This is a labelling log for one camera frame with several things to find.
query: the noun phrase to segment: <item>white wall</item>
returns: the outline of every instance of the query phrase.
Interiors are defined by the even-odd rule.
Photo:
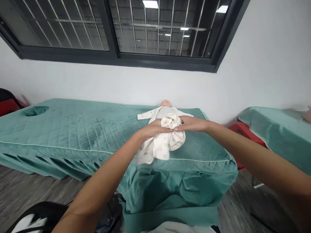
[[[201,108],[228,123],[246,107],[311,104],[311,2],[251,0],[217,74],[20,60],[0,39],[0,86],[50,98]]]

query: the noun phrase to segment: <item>hand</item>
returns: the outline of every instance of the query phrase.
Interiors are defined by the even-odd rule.
[[[161,119],[156,119],[155,121],[146,125],[144,128],[137,131],[137,134],[140,135],[144,141],[146,141],[149,138],[154,137],[155,135],[158,135],[160,133],[171,133],[173,131],[173,129],[161,127]]]
[[[212,121],[204,120],[201,118],[196,118],[192,116],[180,116],[182,125],[177,126],[174,130],[176,132],[190,130],[190,131],[200,131],[206,133],[208,127]]]

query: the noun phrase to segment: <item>red stool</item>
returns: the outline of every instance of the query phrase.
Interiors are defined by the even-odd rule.
[[[267,148],[265,142],[263,140],[261,140],[259,137],[257,137],[254,133],[252,133],[249,129],[249,126],[243,122],[237,122],[233,125],[231,125],[230,127],[228,127],[228,129],[241,134],[242,136],[254,141],[255,143]],[[243,164],[241,164],[237,159],[236,163],[237,163],[237,168],[238,170],[242,170],[245,171],[246,168],[243,166]]]
[[[8,90],[0,88],[0,116],[24,108],[15,96]]]

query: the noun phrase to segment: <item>white cloth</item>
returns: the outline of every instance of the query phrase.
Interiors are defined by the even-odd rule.
[[[183,223],[177,222],[164,222],[156,229],[141,233],[215,233],[215,231],[211,227],[203,227],[203,226],[188,226]]]
[[[137,118],[148,119],[151,118],[149,124],[157,119],[157,115],[167,113],[169,109],[163,108],[163,113],[160,111],[162,107],[156,108],[149,112],[137,115]],[[181,125],[179,116],[192,116],[177,108],[171,108],[173,112],[168,113],[161,120],[161,126],[174,129],[176,126]],[[185,132],[171,132],[165,134],[158,134],[145,141],[137,152],[137,164],[147,163],[151,164],[154,158],[161,160],[169,160],[169,151],[176,150],[181,147],[186,140]]]
[[[166,106],[160,106],[160,107],[158,107],[158,108],[155,108],[155,109],[150,110],[150,111],[148,111],[148,112],[145,112],[145,113],[143,113],[143,114],[138,114],[138,115],[137,115],[137,119],[138,119],[138,120],[150,119],[150,121],[149,121],[149,124],[150,124],[150,123],[153,122],[155,119],[157,119],[156,117],[157,117],[159,111],[160,111],[162,108],[164,108],[164,107],[166,107]],[[193,117],[193,115],[188,114],[188,113],[184,113],[184,112],[178,110],[178,109],[175,108],[175,107],[172,107],[171,109],[172,109],[172,113],[175,113],[178,117],[180,117],[180,116],[190,116],[190,117]]]

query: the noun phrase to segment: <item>patterned baby clothing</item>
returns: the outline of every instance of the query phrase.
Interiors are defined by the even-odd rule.
[[[157,114],[162,107],[156,108],[149,112],[137,115],[138,119],[151,118],[149,123],[157,119]],[[168,113],[161,120],[162,127],[168,127],[174,129],[181,125],[181,119],[179,116],[191,116],[193,115],[183,113],[176,108],[171,108],[173,112]],[[176,150],[181,147],[186,140],[185,132],[171,132],[171,133],[160,133],[152,138],[145,141],[137,152],[137,164],[147,163],[151,164],[154,158],[161,160],[169,160],[169,151]]]

